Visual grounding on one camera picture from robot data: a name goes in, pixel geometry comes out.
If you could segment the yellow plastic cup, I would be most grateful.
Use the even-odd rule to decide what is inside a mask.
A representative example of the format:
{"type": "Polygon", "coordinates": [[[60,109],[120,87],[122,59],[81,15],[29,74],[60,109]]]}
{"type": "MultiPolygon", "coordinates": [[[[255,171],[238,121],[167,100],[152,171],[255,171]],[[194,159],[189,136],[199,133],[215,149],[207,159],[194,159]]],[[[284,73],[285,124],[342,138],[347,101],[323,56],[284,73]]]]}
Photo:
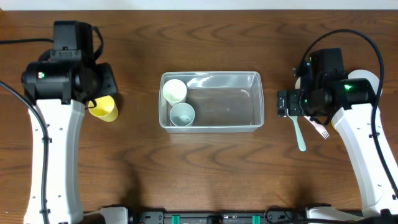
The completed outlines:
{"type": "Polygon", "coordinates": [[[105,122],[113,122],[119,115],[116,102],[112,96],[103,96],[90,101],[88,103],[88,110],[93,116],[105,122]]]}

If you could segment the pink plastic fork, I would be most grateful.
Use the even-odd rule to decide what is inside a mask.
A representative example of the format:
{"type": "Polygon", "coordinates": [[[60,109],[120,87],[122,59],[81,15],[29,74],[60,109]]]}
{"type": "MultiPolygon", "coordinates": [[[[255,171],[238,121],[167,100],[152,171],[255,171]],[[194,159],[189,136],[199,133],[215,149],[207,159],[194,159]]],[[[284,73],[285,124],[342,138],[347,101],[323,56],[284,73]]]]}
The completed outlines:
{"type": "Polygon", "coordinates": [[[314,119],[309,116],[304,116],[304,118],[313,125],[315,130],[324,138],[328,139],[330,137],[328,131],[322,124],[318,124],[314,119]]]}

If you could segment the mint green plastic spoon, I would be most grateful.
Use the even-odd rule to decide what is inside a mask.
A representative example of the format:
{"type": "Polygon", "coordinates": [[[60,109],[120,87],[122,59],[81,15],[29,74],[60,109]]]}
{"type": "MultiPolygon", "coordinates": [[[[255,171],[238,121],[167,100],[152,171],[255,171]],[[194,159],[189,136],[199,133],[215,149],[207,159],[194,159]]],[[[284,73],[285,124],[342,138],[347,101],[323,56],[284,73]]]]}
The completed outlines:
{"type": "Polygon", "coordinates": [[[296,116],[288,116],[293,124],[294,124],[294,129],[295,129],[295,135],[296,135],[296,139],[297,139],[297,144],[298,144],[298,148],[300,151],[305,152],[307,150],[301,129],[299,127],[299,123],[297,121],[297,117],[296,116]]]}

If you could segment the white plastic cup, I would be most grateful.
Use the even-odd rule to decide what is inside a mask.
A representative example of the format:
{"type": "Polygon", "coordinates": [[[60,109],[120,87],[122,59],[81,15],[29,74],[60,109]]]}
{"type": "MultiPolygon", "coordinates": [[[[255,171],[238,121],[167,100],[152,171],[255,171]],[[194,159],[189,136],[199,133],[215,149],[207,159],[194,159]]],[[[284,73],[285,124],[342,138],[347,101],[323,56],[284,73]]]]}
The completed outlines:
{"type": "Polygon", "coordinates": [[[187,97],[187,86],[181,80],[171,79],[164,84],[162,95],[171,106],[184,103],[187,97]]]}

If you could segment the grey plastic cup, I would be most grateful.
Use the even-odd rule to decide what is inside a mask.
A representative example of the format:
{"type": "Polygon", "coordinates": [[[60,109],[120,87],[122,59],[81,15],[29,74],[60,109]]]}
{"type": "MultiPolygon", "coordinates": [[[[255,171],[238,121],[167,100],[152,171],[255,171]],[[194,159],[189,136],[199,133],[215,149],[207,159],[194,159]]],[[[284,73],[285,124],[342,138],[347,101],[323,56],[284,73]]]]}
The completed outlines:
{"type": "Polygon", "coordinates": [[[192,126],[195,110],[188,103],[179,103],[170,110],[169,116],[174,126],[192,126]]]}

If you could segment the grey plastic bowl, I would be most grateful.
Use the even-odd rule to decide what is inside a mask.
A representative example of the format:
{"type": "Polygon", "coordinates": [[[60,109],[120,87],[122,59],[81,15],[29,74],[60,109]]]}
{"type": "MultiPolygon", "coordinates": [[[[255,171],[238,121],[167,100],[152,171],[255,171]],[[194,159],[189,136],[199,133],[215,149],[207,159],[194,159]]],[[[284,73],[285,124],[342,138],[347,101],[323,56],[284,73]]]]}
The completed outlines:
{"type": "Polygon", "coordinates": [[[372,72],[370,72],[368,70],[354,70],[351,73],[349,73],[348,78],[349,79],[354,79],[354,78],[367,79],[370,82],[370,84],[374,90],[374,93],[377,94],[378,87],[379,87],[379,78],[372,72]]]}

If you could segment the white plastic bowl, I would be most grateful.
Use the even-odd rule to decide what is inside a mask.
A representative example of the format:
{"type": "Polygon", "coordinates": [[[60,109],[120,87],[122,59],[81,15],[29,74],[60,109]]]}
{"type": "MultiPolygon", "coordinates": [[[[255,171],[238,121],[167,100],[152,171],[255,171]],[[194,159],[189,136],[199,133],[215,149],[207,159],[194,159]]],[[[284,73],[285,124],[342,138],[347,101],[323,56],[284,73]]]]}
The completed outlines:
{"type": "Polygon", "coordinates": [[[295,89],[300,89],[300,81],[301,81],[301,78],[299,77],[299,78],[296,80],[296,82],[295,82],[295,89]]]}

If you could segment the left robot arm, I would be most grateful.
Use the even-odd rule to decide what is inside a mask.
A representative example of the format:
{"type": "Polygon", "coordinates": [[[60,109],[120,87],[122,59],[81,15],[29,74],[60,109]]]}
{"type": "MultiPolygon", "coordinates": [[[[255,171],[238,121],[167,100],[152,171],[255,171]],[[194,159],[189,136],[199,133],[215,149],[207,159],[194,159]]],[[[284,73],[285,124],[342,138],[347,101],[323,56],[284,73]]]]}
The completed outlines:
{"type": "Polygon", "coordinates": [[[97,27],[79,21],[53,25],[53,49],[22,74],[32,124],[32,182],[25,223],[129,223],[126,207],[83,211],[78,178],[80,130],[86,104],[118,92],[111,66],[97,63],[97,27]]]}

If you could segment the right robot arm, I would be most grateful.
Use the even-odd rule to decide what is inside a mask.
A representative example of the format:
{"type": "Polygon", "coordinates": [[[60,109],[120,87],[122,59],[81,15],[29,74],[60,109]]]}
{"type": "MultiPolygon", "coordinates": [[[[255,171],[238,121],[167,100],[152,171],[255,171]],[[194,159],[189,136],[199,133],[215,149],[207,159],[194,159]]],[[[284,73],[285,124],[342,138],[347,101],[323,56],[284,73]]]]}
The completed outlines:
{"type": "Polygon", "coordinates": [[[278,116],[306,116],[316,124],[326,117],[323,124],[331,124],[345,144],[362,202],[361,216],[321,206],[306,209],[305,220],[397,223],[397,193],[390,183],[397,180],[397,163],[380,113],[372,112],[378,77],[367,70],[347,72],[339,48],[312,52],[297,76],[294,90],[277,92],[278,116]]]}

